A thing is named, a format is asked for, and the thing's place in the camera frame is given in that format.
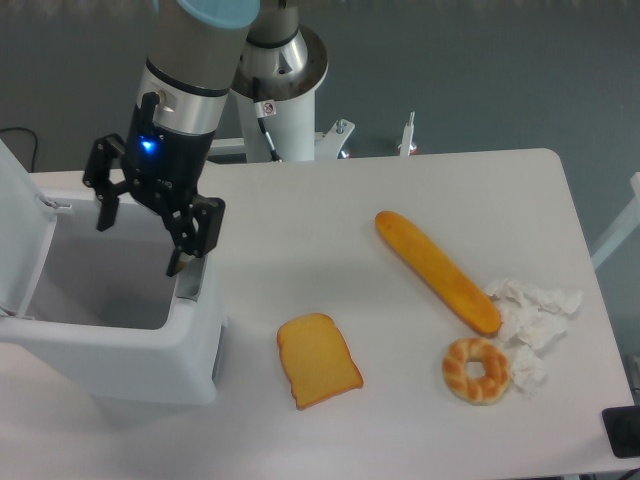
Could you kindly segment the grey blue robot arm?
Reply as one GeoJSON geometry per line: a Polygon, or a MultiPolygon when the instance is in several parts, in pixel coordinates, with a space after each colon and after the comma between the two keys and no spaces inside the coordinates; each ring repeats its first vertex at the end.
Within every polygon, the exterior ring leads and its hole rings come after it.
{"type": "Polygon", "coordinates": [[[114,225],[124,194],[161,217],[173,277],[218,241],[225,203],[197,186],[241,56],[287,45],[298,12],[284,1],[159,1],[156,9],[128,134],[94,141],[83,182],[100,203],[100,231],[114,225]]]}

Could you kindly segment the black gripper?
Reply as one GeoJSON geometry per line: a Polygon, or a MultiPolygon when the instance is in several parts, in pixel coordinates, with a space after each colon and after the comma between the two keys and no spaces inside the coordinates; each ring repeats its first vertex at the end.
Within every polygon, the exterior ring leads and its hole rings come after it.
{"type": "Polygon", "coordinates": [[[83,184],[100,203],[96,229],[103,232],[116,220],[119,197],[127,192],[162,218],[174,243],[166,275],[175,276],[192,259],[201,259],[218,243],[225,202],[198,195],[213,134],[174,131],[153,120],[160,95],[146,92],[134,108],[126,140],[110,134],[94,141],[83,184]],[[124,180],[113,183],[110,172],[117,161],[124,180]]]}

